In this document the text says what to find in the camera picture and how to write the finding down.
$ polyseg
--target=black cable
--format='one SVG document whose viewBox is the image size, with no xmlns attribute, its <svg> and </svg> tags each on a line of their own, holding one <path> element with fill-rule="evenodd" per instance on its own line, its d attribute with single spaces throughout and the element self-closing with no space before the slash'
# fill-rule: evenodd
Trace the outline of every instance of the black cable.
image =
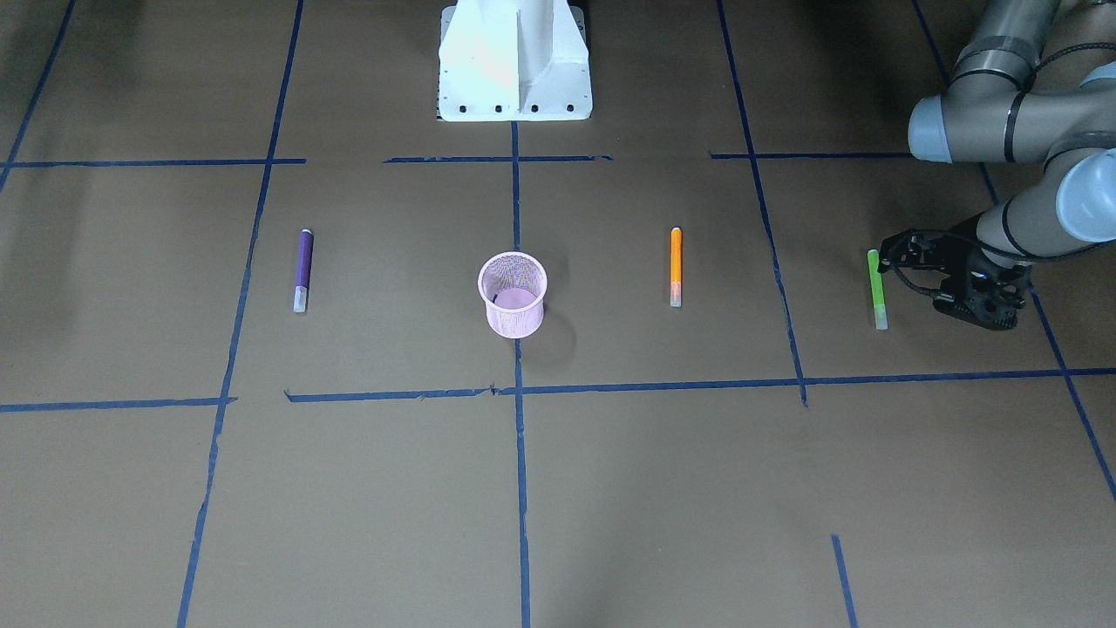
<svg viewBox="0 0 1116 628">
<path fill-rule="evenodd" d="M 1039 73 L 1040 69 L 1047 67 L 1054 61 L 1057 61 L 1058 59 L 1065 57 L 1066 55 L 1072 52 L 1080 52 L 1081 50 L 1116 50 L 1116 44 L 1109 44 L 1107 41 L 1091 41 L 1088 44 L 1076 44 L 1074 46 L 1062 48 L 1061 50 L 1058 50 L 1057 52 L 1042 59 L 1042 61 L 1039 62 L 1039 65 L 1035 66 L 1035 69 L 1031 70 L 1031 76 L 1033 77 L 1036 74 Z"/>
<path fill-rule="evenodd" d="M 929 296 L 931 298 L 937 298 L 939 294 L 942 293 L 942 290 L 934 289 L 934 288 L 927 288 L 927 287 L 920 286 L 920 284 L 915 283 L 914 281 L 912 281 L 906 276 L 905 272 L 903 272 L 903 270 L 898 267 L 898 264 L 895 263 L 895 259 L 897 257 L 896 253 L 898 252 L 901 245 L 906 244 L 913 238 L 930 238 L 930 236 L 953 238 L 955 240 L 961 240 L 961 241 L 963 241 L 963 242 L 965 242 L 965 243 L 968 243 L 970 245 L 978 247 L 981 250 L 991 252 L 993 254 L 999 254 L 1000 257 L 1004 257 L 1004 258 L 1011 259 L 1013 261 L 1028 261 L 1028 262 L 1032 262 L 1032 263 L 1035 263 L 1035 262 L 1038 262 L 1038 263 L 1049 263 L 1049 262 L 1054 262 L 1054 261 L 1064 261 L 1066 259 L 1071 259 L 1071 258 L 1075 258 L 1075 257 L 1080 257 L 1083 254 L 1095 252 L 1095 251 L 1097 251 L 1097 250 L 1099 250 L 1101 248 L 1105 248 L 1106 245 L 1108 245 L 1108 244 L 1112 243 L 1112 241 L 1098 242 L 1098 243 L 1085 247 L 1085 248 L 1079 249 L 1079 250 L 1075 250 L 1075 251 L 1070 251 L 1070 252 L 1065 252 L 1062 254 L 1052 254 L 1052 255 L 1019 254 L 1019 253 L 1007 251 L 1007 250 L 997 248 L 997 247 L 994 247 L 992 244 L 982 242 L 981 240 L 979 240 L 977 238 L 971 238 L 969 235 L 956 233 L 954 231 L 944 231 L 944 230 L 941 230 L 941 229 L 915 229 L 915 230 L 913 230 L 908 234 L 907 238 L 904 238 L 902 240 L 897 240 L 894 244 L 892 244 L 891 250 L 887 251 L 887 258 L 886 258 L 887 259 L 887 264 L 893 270 L 895 270 L 895 276 L 898 277 L 901 281 L 903 281 L 903 284 L 905 284 L 906 287 L 911 288 L 912 290 L 914 290 L 914 291 L 916 291 L 916 292 L 918 292 L 921 294 Z"/>
</svg>

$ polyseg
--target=green marker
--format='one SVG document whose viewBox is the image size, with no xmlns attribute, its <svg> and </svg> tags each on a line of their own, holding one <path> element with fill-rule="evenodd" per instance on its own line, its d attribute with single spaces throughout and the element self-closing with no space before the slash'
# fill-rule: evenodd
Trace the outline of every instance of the green marker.
<svg viewBox="0 0 1116 628">
<path fill-rule="evenodd" d="M 879 251 L 868 251 L 868 281 L 872 283 L 872 308 L 876 311 L 876 329 L 887 329 L 887 307 L 884 305 L 884 279 L 879 276 Z"/>
</svg>

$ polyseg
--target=blue tape line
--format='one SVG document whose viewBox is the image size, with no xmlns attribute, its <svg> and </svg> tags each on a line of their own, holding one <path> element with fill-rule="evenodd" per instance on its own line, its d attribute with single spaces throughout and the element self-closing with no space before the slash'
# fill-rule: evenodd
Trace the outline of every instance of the blue tape line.
<svg viewBox="0 0 1116 628">
<path fill-rule="evenodd" d="M 995 193 L 995 185 L 992 183 L 992 175 L 988 173 L 988 166 L 983 163 L 980 164 L 980 173 L 984 177 L 984 185 L 988 187 L 988 194 L 992 196 L 992 204 L 1000 204 L 1000 194 Z"/>
<path fill-rule="evenodd" d="M 510 156 L 432 156 L 432 157 L 392 157 L 384 163 L 508 163 Z"/>
<path fill-rule="evenodd" d="M 712 160 L 745 160 L 745 158 L 914 158 L 911 153 L 710 153 Z"/>
<path fill-rule="evenodd" d="M 31 115 L 35 114 L 35 107 L 38 106 L 39 98 L 42 96 L 42 89 L 47 85 L 47 77 L 50 76 L 50 69 L 55 67 L 55 59 L 58 58 L 58 50 L 62 47 L 62 38 L 66 37 L 66 30 L 69 28 L 76 2 L 77 0 L 70 0 L 69 4 L 66 6 L 66 15 L 62 16 L 62 23 L 58 27 L 58 36 L 55 37 L 55 45 L 50 48 L 47 65 L 42 67 L 42 74 L 39 75 L 39 83 L 35 85 L 35 91 L 31 93 L 31 102 L 28 103 L 27 112 L 23 113 L 23 120 L 19 124 L 19 132 L 16 133 L 16 142 L 11 145 L 11 152 L 8 153 L 8 160 L 4 162 L 3 170 L 0 171 L 0 192 L 3 191 L 3 186 L 8 182 L 8 173 L 11 172 L 11 166 L 16 163 L 16 155 L 19 154 L 19 148 L 23 144 L 23 137 L 27 136 L 27 127 L 31 124 Z"/>
<path fill-rule="evenodd" d="M 1103 377 L 1116 376 L 1116 368 L 1071 369 L 1071 376 Z M 894 376 L 845 376 L 830 378 L 804 378 L 806 386 L 848 386 L 870 384 L 910 384 L 939 381 L 980 381 L 1060 378 L 1060 370 L 1046 369 L 1035 371 L 984 371 L 959 374 L 905 374 Z M 575 395 L 580 393 L 641 393 L 655 390 L 718 390 L 739 388 L 779 388 L 798 386 L 796 378 L 756 379 L 756 380 L 710 380 L 684 383 L 634 383 L 634 384 L 587 384 L 523 387 L 526 395 Z M 291 404 L 321 404 L 335 402 L 376 402 L 384 399 L 423 399 L 445 397 L 478 397 L 489 395 L 516 395 L 514 387 L 507 388 L 456 388 L 445 390 L 398 390 L 386 393 L 338 393 L 326 395 L 287 395 Z"/>
<path fill-rule="evenodd" d="M 283 104 L 287 99 L 287 87 L 290 84 L 290 71 L 295 65 L 295 49 L 298 44 L 299 26 L 302 21 L 302 3 L 298 0 L 295 10 L 295 26 L 291 28 L 290 45 L 287 49 L 287 65 L 283 69 L 282 85 L 279 88 L 279 99 L 276 105 L 275 123 L 271 126 L 271 142 L 268 145 L 268 158 L 263 166 L 263 178 L 260 182 L 260 196 L 256 204 L 256 218 L 252 222 L 252 235 L 248 243 L 248 258 L 244 261 L 244 274 L 240 282 L 240 298 L 237 302 L 237 318 L 232 327 L 232 339 L 229 342 L 229 364 L 225 367 L 224 380 L 221 384 L 221 398 L 227 399 L 232 388 L 232 374 L 237 364 L 237 349 L 240 346 L 240 331 L 244 322 L 244 309 L 248 303 L 248 288 L 252 279 L 252 257 L 256 253 L 256 241 L 260 234 L 260 221 L 263 218 L 263 205 L 268 196 L 268 185 L 271 182 L 271 166 L 276 156 L 276 146 L 279 143 L 279 128 L 282 124 Z M 190 598 L 194 589 L 194 576 L 198 572 L 198 558 L 201 553 L 202 537 L 205 532 L 205 518 L 209 513 L 209 501 L 213 492 L 213 475 L 217 471 L 218 437 L 224 427 L 224 414 L 227 404 L 217 407 L 217 417 L 213 422 L 213 437 L 210 442 L 209 471 L 205 476 L 205 497 L 201 509 L 198 510 L 198 520 L 194 523 L 194 538 L 190 548 L 190 562 L 186 567 L 186 580 L 182 586 L 182 601 L 179 605 L 179 619 L 176 627 L 185 628 L 186 617 L 190 612 Z"/>
<path fill-rule="evenodd" d="M 1058 378 L 1061 371 L 985 371 L 968 374 L 905 374 L 897 376 L 852 376 L 837 378 L 806 378 L 809 386 L 856 385 L 856 384 L 903 384 L 931 381 L 1012 380 L 1029 378 Z"/>
<path fill-rule="evenodd" d="M 481 395 L 507 395 L 492 388 L 456 388 L 446 390 L 397 390 L 388 393 L 335 393 L 327 395 L 291 395 L 285 393 L 291 404 L 323 404 L 333 402 L 383 402 L 385 399 L 443 399 L 451 397 L 479 397 Z"/>
<path fill-rule="evenodd" d="M 1070 369 L 1069 375 L 1077 377 L 1093 377 L 1093 376 L 1116 376 L 1116 368 L 1112 369 Z"/>
<path fill-rule="evenodd" d="M 848 613 L 849 628 L 859 628 L 856 620 L 856 606 L 853 603 L 853 589 L 848 586 L 848 570 L 845 569 L 845 552 L 840 549 L 840 537 L 830 534 L 834 543 L 834 558 L 837 560 L 837 574 L 840 576 L 840 590 L 845 595 L 845 612 Z"/>
<path fill-rule="evenodd" d="M 232 404 L 235 397 L 200 397 L 196 399 L 128 399 L 122 402 L 58 402 L 51 404 L 0 404 L 2 413 L 58 413 L 69 410 L 126 410 L 133 408 L 172 408 L 175 406 L 219 406 Z"/>
<path fill-rule="evenodd" d="M 267 158 L 165 158 L 165 160 L 135 160 L 135 161 L 20 161 L 11 164 L 12 167 L 147 167 L 169 165 L 264 165 Z M 272 164 L 304 164 L 306 157 L 282 157 L 271 160 Z"/>
<path fill-rule="evenodd" d="M 1055 340 L 1054 329 L 1050 328 L 1050 321 L 1047 319 L 1046 309 L 1042 307 L 1042 300 L 1039 298 L 1038 291 L 1035 286 L 1031 286 L 1031 300 L 1035 301 L 1035 310 L 1039 312 L 1039 321 L 1042 321 L 1042 330 L 1046 331 L 1047 340 L 1050 341 L 1050 349 L 1054 350 L 1054 357 L 1058 361 L 1058 368 L 1061 369 L 1061 374 L 1066 380 L 1066 389 L 1069 390 L 1069 397 L 1074 400 L 1074 407 L 1077 408 L 1077 416 L 1081 421 L 1081 427 L 1085 428 L 1085 435 L 1089 438 L 1089 446 L 1093 447 L 1093 455 L 1097 458 L 1097 464 L 1100 465 L 1100 473 L 1105 476 L 1105 483 L 1108 484 L 1108 492 L 1113 496 L 1113 501 L 1116 502 L 1116 481 L 1113 480 L 1112 471 L 1108 468 L 1108 462 L 1105 461 L 1105 453 L 1100 450 L 1100 443 L 1097 442 L 1097 435 L 1093 432 L 1093 424 L 1089 422 L 1089 416 L 1085 413 L 1085 406 L 1081 404 L 1081 398 L 1077 395 L 1077 387 L 1074 385 L 1074 378 L 1069 369 L 1066 368 L 1066 360 L 1061 355 L 1061 349 L 1058 347 L 1058 341 Z"/>
<path fill-rule="evenodd" d="M 523 389 L 523 395 L 568 395 L 576 393 L 633 393 L 650 390 L 715 390 L 729 388 L 771 388 L 798 386 L 797 379 L 724 380 L 690 383 L 647 384 L 596 384 L 571 386 L 532 386 Z"/>
<path fill-rule="evenodd" d="M 527 548 L 527 448 L 523 441 L 523 348 L 519 340 L 516 341 L 516 453 L 519 467 L 519 605 L 522 628 L 531 628 L 531 561 Z"/>
<path fill-rule="evenodd" d="M 914 7 L 914 12 L 918 16 L 918 23 L 922 26 L 922 33 L 926 36 L 926 42 L 930 44 L 930 51 L 934 55 L 934 62 L 937 64 L 937 73 L 942 77 L 942 83 L 950 84 L 950 73 L 945 69 L 945 62 L 942 61 L 942 54 L 937 49 L 937 44 L 934 42 L 934 36 L 930 32 L 930 25 L 926 23 L 926 16 L 922 13 L 922 7 L 918 6 L 918 0 L 911 0 L 911 4 Z"/>
<path fill-rule="evenodd" d="M 577 162 L 577 161 L 615 161 L 612 155 L 531 155 L 521 156 L 519 161 L 521 163 L 532 162 L 532 163 L 551 163 L 551 162 Z"/>
<path fill-rule="evenodd" d="M 756 158 L 756 145 L 752 142 L 751 126 L 748 124 L 748 109 L 744 107 L 744 95 L 740 88 L 737 57 L 732 51 L 732 39 L 729 36 L 729 22 L 724 17 L 723 0 L 716 0 L 716 10 L 721 18 L 721 35 L 724 37 L 724 51 L 729 56 L 729 69 L 732 71 L 732 84 L 737 91 L 737 106 L 740 108 L 740 124 L 744 131 L 744 143 L 748 147 L 748 154 L 751 155 L 749 162 L 752 166 L 752 178 L 756 182 L 756 194 L 760 201 L 760 216 L 763 219 L 763 231 L 767 233 L 768 245 L 771 248 L 771 267 L 775 271 L 775 282 L 779 287 L 779 297 L 782 299 L 782 312 L 787 320 L 787 340 L 790 344 L 790 355 L 795 361 L 799 395 L 802 398 L 802 406 L 809 407 L 810 404 L 806 396 L 806 383 L 802 376 L 802 363 L 798 356 L 798 342 L 795 340 L 795 326 L 790 318 L 790 303 L 787 302 L 787 289 L 782 284 L 782 269 L 779 268 L 779 253 L 776 250 L 775 233 L 771 231 L 771 219 L 768 215 L 767 199 L 763 195 L 763 181 L 760 177 L 759 161 Z"/>
<path fill-rule="evenodd" d="M 400 156 L 384 160 L 384 163 L 511 163 L 512 156 Z M 578 161 L 614 161 L 612 155 L 531 155 L 518 157 L 526 162 L 578 162 Z"/>
<path fill-rule="evenodd" d="M 511 239 L 519 248 L 519 123 L 511 123 Z"/>
</svg>

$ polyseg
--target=pink mesh cup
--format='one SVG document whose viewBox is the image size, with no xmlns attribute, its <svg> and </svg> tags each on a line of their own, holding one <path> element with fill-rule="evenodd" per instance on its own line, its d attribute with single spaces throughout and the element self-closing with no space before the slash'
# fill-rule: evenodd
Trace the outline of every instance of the pink mesh cup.
<svg viewBox="0 0 1116 628">
<path fill-rule="evenodd" d="M 503 338 L 527 338 L 542 325 L 547 271 L 530 254 L 509 251 L 489 259 L 481 265 L 477 289 L 489 327 Z"/>
</svg>

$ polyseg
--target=marker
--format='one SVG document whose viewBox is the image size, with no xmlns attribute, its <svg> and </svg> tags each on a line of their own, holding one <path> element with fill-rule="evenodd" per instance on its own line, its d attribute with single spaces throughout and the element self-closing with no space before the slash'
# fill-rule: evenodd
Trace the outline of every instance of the marker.
<svg viewBox="0 0 1116 628">
<path fill-rule="evenodd" d="M 671 229 L 671 307 L 682 307 L 682 228 Z"/>
<path fill-rule="evenodd" d="M 879 276 L 879 251 L 868 251 L 868 282 L 872 284 L 872 308 L 876 313 L 876 329 L 887 329 L 887 307 L 884 305 L 884 280 Z"/>
<path fill-rule="evenodd" d="M 310 257 L 314 255 L 314 232 L 302 229 L 298 236 L 298 271 L 295 273 L 295 311 L 306 311 L 310 293 Z"/>
</svg>

